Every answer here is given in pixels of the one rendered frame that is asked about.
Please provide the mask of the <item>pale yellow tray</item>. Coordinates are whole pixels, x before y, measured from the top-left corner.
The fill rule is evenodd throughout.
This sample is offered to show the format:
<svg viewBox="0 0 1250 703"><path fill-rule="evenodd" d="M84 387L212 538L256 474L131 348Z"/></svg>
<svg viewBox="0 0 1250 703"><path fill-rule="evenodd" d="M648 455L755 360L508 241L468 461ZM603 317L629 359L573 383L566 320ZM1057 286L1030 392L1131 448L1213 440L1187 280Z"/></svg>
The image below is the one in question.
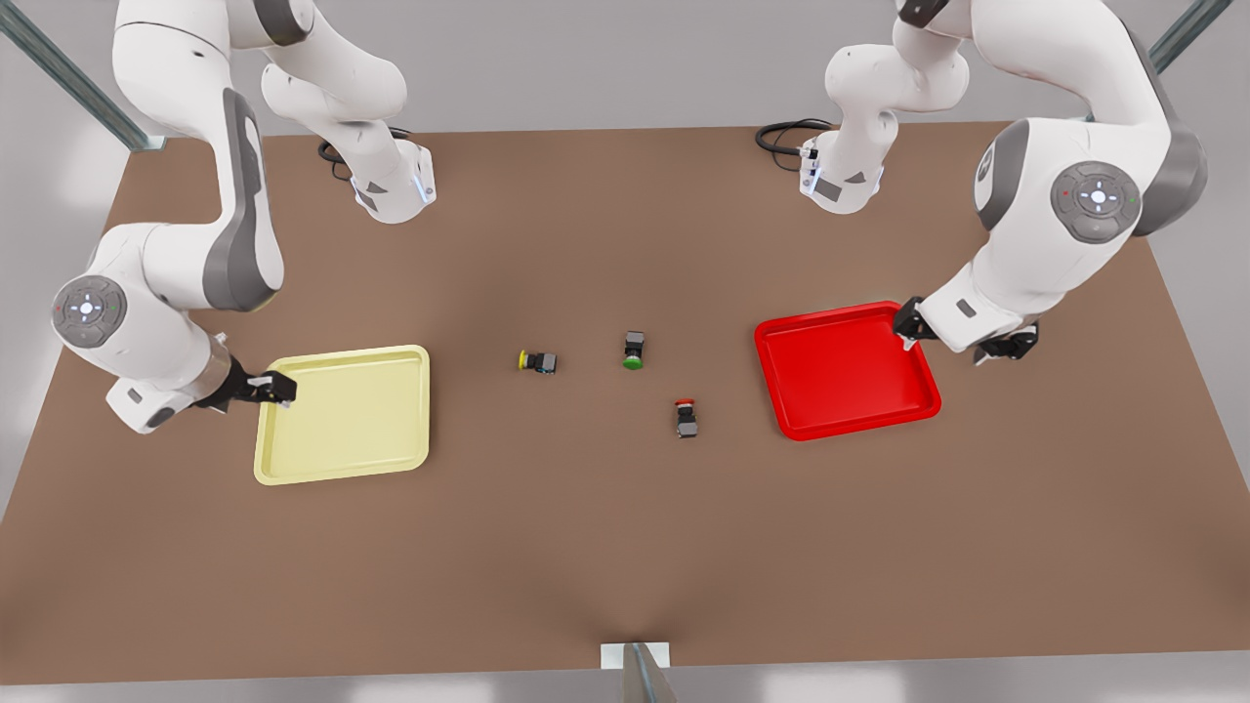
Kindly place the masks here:
<svg viewBox="0 0 1250 703"><path fill-rule="evenodd" d="M286 409L260 410L254 477L282 485L411 472L430 450L432 369L422 346L282 357Z"/></svg>

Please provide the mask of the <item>red tray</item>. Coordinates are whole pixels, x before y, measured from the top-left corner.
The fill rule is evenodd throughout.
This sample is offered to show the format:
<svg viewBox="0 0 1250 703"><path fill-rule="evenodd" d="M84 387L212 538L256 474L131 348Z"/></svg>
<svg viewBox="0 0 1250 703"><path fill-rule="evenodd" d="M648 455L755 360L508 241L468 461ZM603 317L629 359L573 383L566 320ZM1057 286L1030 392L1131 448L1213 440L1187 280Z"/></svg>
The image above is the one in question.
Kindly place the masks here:
<svg viewBox="0 0 1250 703"><path fill-rule="evenodd" d="M754 331L778 427L795 442L898 427L942 402L921 346L892 331L892 300L760 323Z"/></svg>

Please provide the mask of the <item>silver frame post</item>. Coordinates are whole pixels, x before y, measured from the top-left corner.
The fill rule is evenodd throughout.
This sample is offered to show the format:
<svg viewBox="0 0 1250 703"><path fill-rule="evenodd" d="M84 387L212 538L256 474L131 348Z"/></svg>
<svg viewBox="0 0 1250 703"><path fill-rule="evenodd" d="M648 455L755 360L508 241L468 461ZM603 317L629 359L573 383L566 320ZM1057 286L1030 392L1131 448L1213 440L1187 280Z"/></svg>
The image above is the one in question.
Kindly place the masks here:
<svg viewBox="0 0 1250 703"><path fill-rule="evenodd" d="M621 703L678 703L665 675L670 665L668 640L600 645L600 667L621 670Z"/></svg>
<svg viewBox="0 0 1250 703"><path fill-rule="evenodd" d="M12 0L0 0L0 34L9 38L20 53L26 54L36 66L60 88L69 98L108 129L122 145L132 153L159 151L165 146L166 138L144 133L138 123L125 114L118 103L112 103L106 93L98 86L82 70L68 58L58 44L49 39L19 9Z"/></svg>
<svg viewBox="0 0 1250 703"><path fill-rule="evenodd" d="M1200 36L1206 28L1216 23L1222 13L1228 11L1235 0L1188 0L1188 8L1175 19L1162 35L1146 48L1124 23L1131 45L1138 53L1138 63L1142 68L1144 76L1152 86L1152 93L1162 108L1162 114L1172 126L1182 123L1176 115L1168 93L1162 88L1159 75L1169 68L1186 49Z"/></svg>

